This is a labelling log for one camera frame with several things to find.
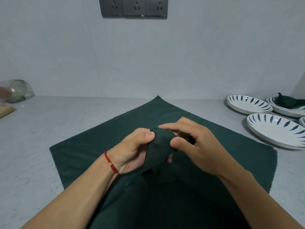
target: plate with blue leaf pattern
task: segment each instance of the plate with blue leaf pattern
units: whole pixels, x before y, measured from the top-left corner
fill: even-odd
[[[251,114],[247,123],[262,139],[287,149],[305,149],[305,127],[271,114]]]
[[[303,127],[305,127],[305,117],[300,118],[299,121],[300,121],[300,124],[301,124]]]
[[[228,105],[243,114],[268,113],[273,110],[272,106],[263,100],[243,95],[231,95],[227,97]]]
[[[275,112],[278,112],[282,115],[288,116],[288,117],[295,117],[295,118],[300,118],[300,117],[305,117],[305,106],[301,106],[299,108],[294,108],[294,109],[288,109],[284,107],[280,107],[274,103],[276,97],[268,97],[266,98],[266,102],[270,104],[273,107],[273,110]]]

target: dark green cloth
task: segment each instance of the dark green cloth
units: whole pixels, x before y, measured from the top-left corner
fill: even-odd
[[[297,100],[290,96],[282,96],[280,92],[278,93],[278,97],[275,98],[274,103],[280,107],[284,107],[288,109],[305,106],[305,100]]]
[[[67,188],[103,151],[136,128],[155,132],[144,165],[115,179],[88,228],[248,228],[223,184],[198,169],[183,152],[169,146],[174,134],[157,128],[182,116],[208,127],[227,151],[270,191],[277,165],[276,150],[156,97],[50,148]],[[165,160],[171,152],[173,162],[167,164]]]

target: hand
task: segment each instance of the hand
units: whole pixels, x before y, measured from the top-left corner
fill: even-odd
[[[236,162],[207,127],[190,119],[181,117],[176,123],[159,127],[181,136],[173,138],[170,146],[185,152],[195,165],[207,173],[220,176],[230,162]],[[194,145],[182,138],[188,136],[194,138]]]
[[[155,138],[155,133],[147,128],[137,128],[119,144],[107,151],[107,155],[119,171],[119,173],[128,173],[144,164],[147,143]]]

